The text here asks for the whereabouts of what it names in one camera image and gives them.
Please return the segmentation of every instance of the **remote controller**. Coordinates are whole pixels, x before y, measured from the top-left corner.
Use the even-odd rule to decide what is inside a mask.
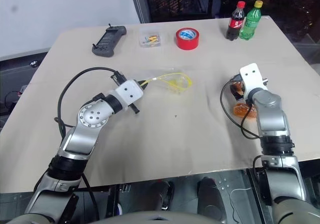
[[[127,30],[124,26],[111,26],[105,30],[104,35],[97,44],[92,44],[92,52],[95,55],[103,57],[112,57],[114,47],[117,45],[122,35],[125,35]]]

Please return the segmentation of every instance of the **green soda bottle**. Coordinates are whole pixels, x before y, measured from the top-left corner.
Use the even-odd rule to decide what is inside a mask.
[[[255,34],[255,29],[258,26],[259,20],[261,19],[261,11],[263,2],[261,0],[256,0],[254,3],[254,8],[250,10],[245,19],[243,29],[240,31],[240,38],[249,40]]]

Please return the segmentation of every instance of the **coca-cola bottle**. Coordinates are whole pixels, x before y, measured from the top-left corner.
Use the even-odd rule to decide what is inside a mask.
[[[235,11],[233,11],[232,16],[230,18],[229,27],[226,33],[226,38],[233,41],[234,39],[237,39],[239,36],[240,29],[242,27],[242,23],[244,22],[245,7],[244,1],[239,1],[236,5]]]

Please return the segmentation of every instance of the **white wall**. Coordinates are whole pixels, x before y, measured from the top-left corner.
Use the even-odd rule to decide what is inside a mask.
[[[133,0],[0,0],[0,60],[44,51],[65,30],[108,23],[139,23]]]

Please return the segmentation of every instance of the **red tape roll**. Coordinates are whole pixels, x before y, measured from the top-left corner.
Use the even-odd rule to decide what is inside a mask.
[[[199,44],[199,32],[194,28],[181,28],[176,33],[176,44],[184,50],[191,50]]]

